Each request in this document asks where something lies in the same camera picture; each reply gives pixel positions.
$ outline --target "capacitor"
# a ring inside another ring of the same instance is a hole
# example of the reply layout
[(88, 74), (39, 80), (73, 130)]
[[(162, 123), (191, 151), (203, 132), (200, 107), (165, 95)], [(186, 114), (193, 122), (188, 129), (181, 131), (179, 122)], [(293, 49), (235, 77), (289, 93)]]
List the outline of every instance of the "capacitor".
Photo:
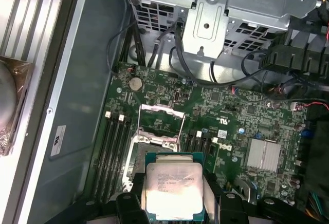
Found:
[(303, 138), (313, 138), (314, 137), (314, 132), (312, 132), (309, 129), (305, 129), (305, 130), (302, 131), (300, 136), (303, 137)]
[(282, 191), (281, 192), (281, 195), (284, 196), (284, 197), (286, 197), (286, 196), (288, 196), (288, 193), (286, 191)]
[(296, 189), (299, 189), (300, 188), (300, 185), (299, 184), (296, 184), (295, 182), (290, 182), (290, 185), (293, 187), (293, 188), (296, 188)]
[(301, 132), (303, 130), (303, 127), (299, 124), (296, 124), (293, 126), (293, 130), (296, 132)]
[(291, 177), (290, 180), (293, 182), (293, 183), (296, 183), (296, 184), (300, 184), (300, 180), (295, 178), (295, 177)]
[(238, 132), (239, 134), (244, 134), (244, 133), (245, 133), (245, 130), (244, 130), (243, 128), (239, 128), (239, 130), (237, 130), (237, 132)]

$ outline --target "red wire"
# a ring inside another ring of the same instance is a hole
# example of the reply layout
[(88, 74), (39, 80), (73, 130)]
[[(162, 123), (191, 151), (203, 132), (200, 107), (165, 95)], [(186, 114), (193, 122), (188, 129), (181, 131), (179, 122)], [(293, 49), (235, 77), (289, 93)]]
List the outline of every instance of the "red wire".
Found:
[(327, 39), (327, 42), (329, 42), (329, 23), (327, 26), (327, 34), (325, 35), (325, 38)]
[(312, 102), (312, 103), (304, 104), (304, 107), (308, 107), (308, 106), (311, 106), (313, 104), (323, 105), (323, 106), (325, 106), (325, 108), (327, 110), (329, 110), (329, 106), (327, 104), (323, 103), (323, 102)]

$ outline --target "metal bracket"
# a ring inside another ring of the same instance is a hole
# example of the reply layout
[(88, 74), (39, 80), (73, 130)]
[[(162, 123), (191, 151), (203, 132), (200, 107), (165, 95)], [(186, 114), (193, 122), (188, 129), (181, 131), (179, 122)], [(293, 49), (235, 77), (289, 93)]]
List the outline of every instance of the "metal bracket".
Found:
[(146, 105), (146, 104), (141, 104), (139, 106), (138, 123), (137, 123), (137, 135), (138, 136), (143, 132), (140, 129), (140, 119), (141, 119), (142, 110), (149, 110), (149, 111), (153, 111), (153, 112), (163, 111), (163, 112), (165, 112), (168, 115), (171, 115), (171, 116), (178, 117), (178, 118), (182, 119), (181, 125), (180, 125), (180, 129), (179, 129), (179, 134), (174, 139), (175, 140), (175, 143), (177, 145), (179, 145), (179, 137), (180, 137), (181, 131), (183, 129), (183, 125), (184, 125), (185, 118), (186, 118), (186, 114), (185, 113), (179, 112), (179, 111), (175, 111), (171, 107), (160, 105), (160, 104), (154, 105), (154, 106), (150, 106), (150, 105)]
[(189, 10), (183, 34), (184, 51), (217, 59), (223, 50), (229, 17), (227, 0), (197, 0)]
[[(166, 137), (166, 136), (155, 136), (153, 133), (148, 133), (140, 129), (140, 120), (142, 116), (142, 111), (143, 110), (149, 110), (149, 111), (154, 111), (154, 112), (160, 112), (164, 111), (166, 114), (178, 117), (182, 119), (179, 134), (174, 136), (174, 137)], [(125, 191), (130, 191), (133, 187), (133, 182), (131, 179), (127, 176), (128, 170), (129, 170), (129, 164), (131, 160), (131, 156), (133, 153), (133, 148), (135, 143), (148, 143), (148, 144), (154, 144), (161, 146), (163, 148), (168, 148), (172, 150), (173, 152), (178, 152), (179, 151), (179, 137), (184, 125), (184, 121), (186, 118), (186, 114), (183, 112), (175, 111), (172, 108), (164, 105), (146, 105), (146, 104), (141, 104), (139, 106), (139, 113), (138, 113), (138, 122), (137, 122), (137, 131), (135, 135), (131, 139), (124, 171), (123, 171), (123, 177), (122, 177), (122, 184), (123, 188)]]

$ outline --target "metal sheet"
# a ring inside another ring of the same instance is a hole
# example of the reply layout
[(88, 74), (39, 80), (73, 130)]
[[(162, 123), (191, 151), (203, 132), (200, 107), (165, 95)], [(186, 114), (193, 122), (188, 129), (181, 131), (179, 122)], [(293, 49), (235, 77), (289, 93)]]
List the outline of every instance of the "metal sheet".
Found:
[(61, 0), (0, 0), (0, 54), (34, 64), (29, 89), (15, 133), (15, 148), (0, 159), (2, 197), (0, 222), (7, 204), (13, 177), (21, 154)]
[(203, 209), (202, 166), (193, 162), (150, 163), (146, 209), (157, 220), (192, 220)]

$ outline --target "metal panel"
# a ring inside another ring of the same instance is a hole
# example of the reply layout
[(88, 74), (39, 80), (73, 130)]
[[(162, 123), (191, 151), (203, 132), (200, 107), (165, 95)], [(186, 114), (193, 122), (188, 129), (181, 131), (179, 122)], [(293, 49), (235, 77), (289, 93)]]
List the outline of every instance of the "metal panel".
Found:
[[(77, 1), (19, 223), (44, 223), (82, 193), (109, 81), (106, 46), (128, 22), (127, 8), (124, 0)], [(59, 154), (51, 156), (61, 125), (66, 125), (62, 146)]]
[(2, 197), (0, 222), (7, 204), (13, 177), (26, 134), (48, 46), (61, 0), (0, 0), (0, 54), (34, 64), (25, 104), (14, 137), (11, 155), (0, 159)]

